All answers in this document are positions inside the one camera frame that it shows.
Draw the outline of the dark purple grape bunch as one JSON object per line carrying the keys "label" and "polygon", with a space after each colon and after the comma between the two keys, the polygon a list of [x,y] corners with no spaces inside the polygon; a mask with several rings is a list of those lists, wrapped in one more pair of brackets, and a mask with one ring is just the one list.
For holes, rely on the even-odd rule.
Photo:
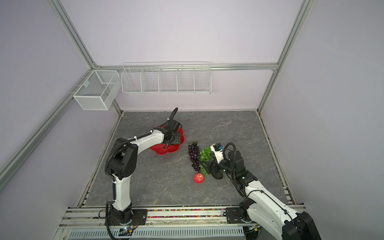
{"label": "dark purple grape bunch", "polygon": [[188,145],[189,159],[192,162],[193,169],[197,172],[201,172],[200,168],[200,148],[197,143],[191,143]]}

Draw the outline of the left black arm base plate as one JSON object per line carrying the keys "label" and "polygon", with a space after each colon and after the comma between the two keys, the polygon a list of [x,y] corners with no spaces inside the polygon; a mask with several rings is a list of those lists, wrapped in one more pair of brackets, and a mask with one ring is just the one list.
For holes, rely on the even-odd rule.
{"label": "left black arm base plate", "polygon": [[116,209],[109,210],[106,217],[105,225],[109,226],[128,226],[128,225],[145,225],[148,215],[147,209],[133,209],[118,211]]}

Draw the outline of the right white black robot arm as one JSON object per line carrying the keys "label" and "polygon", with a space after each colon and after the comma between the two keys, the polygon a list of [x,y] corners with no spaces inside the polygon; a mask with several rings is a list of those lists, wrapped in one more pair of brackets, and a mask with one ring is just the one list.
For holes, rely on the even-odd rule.
{"label": "right white black robot arm", "polygon": [[201,162],[207,174],[215,179],[224,175],[245,199],[239,204],[242,219],[255,222],[277,240],[320,240],[313,218],[284,204],[248,171],[239,151],[224,154],[213,151],[210,161]]}

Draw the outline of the red flower-shaped fruit bowl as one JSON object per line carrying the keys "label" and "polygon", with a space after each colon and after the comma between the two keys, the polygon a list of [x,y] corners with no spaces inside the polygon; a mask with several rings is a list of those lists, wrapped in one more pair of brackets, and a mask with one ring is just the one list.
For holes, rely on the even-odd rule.
{"label": "red flower-shaped fruit bowl", "polygon": [[180,134],[180,142],[178,144],[157,144],[150,147],[150,150],[154,151],[158,155],[166,155],[168,153],[175,153],[179,150],[180,146],[185,142],[184,130],[182,127],[178,128],[178,133]]}

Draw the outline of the red apple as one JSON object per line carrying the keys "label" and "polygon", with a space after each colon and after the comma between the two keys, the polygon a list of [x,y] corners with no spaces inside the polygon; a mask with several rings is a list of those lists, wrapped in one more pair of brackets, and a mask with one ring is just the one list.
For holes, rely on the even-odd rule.
{"label": "red apple", "polygon": [[196,175],[194,176],[194,182],[195,182],[196,184],[201,184],[201,183],[203,183],[203,182],[204,182],[204,179],[205,179],[204,175],[203,175],[203,174],[200,174],[200,173],[198,173],[198,174],[196,174]]}

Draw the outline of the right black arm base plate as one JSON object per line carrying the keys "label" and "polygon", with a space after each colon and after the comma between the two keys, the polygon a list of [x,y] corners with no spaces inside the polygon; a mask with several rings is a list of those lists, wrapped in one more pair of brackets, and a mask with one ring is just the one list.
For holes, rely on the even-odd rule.
{"label": "right black arm base plate", "polygon": [[247,212],[240,207],[225,208],[223,216],[226,217],[228,224],[249,224],[253,222]]}

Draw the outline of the green grape bunch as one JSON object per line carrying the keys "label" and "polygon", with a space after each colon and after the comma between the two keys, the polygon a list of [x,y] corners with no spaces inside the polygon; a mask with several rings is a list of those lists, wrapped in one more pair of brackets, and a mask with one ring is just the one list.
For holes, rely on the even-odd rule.
{"label": "green grape bunch", "polygon": [[201,171],[202,171],[202,174],[204,176],[207,176],[208,173],[207,171],[205,170],[205,168],[203,167],[202,165],[202,162],[209,162],[211,160],[211,148],[210,147],[205,147],[201,152],[200,152],[200,167],[201,167]]}

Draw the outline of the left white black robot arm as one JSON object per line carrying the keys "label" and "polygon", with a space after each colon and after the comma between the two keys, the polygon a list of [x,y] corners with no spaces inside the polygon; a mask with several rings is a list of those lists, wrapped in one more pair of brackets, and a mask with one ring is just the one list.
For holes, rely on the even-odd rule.
{"label": "left white black robot arm", "polygon": [[119,138],[115,141],[105,165],[105,174],[112,179],[113,199],[106,203],[106,219],[118,225],[128,225],[134,214],[130,197],[130,182],[137,167],[138,155],[155,145],[165,147],[181,143],[182,124],[176,120],[168,121],[140,136],[131,139]]}

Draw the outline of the dark avocado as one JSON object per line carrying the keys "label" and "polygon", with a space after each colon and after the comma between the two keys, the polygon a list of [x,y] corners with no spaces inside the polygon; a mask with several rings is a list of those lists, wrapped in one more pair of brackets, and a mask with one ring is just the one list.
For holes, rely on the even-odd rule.
{"label": "dark avocado", "polygon": [[216,180],[221,180],[224,177],[223,172],[220,169],[216,169],[216,168],[211,169],[211,175]]}

